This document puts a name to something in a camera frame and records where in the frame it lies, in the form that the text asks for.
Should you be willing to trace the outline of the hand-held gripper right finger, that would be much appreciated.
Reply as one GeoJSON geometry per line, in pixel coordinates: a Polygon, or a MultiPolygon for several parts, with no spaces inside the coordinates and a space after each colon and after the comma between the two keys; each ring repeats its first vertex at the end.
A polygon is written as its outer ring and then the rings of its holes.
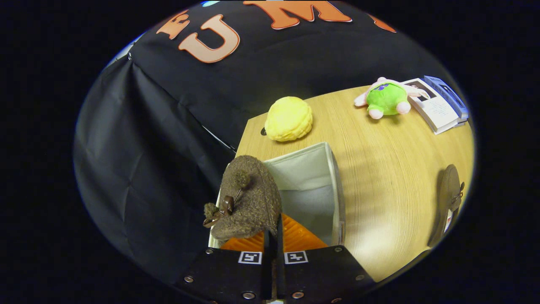
{"type": "Polygon", "coordinates": [[[376,282],[342,245],[326,246],[282,214],[277,295],[286,304],[353,304],[376,282]]]}

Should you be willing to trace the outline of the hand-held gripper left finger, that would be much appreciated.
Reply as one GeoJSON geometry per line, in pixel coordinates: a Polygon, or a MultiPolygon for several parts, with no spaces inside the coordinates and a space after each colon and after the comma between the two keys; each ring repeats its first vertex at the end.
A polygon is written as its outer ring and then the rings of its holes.
{"type": "Polygon", "coordinates": [[[175,289],[201,304],[264,304],[272,297],[273,237],[262,251],[207,247],[181,272],[175,289]]]}

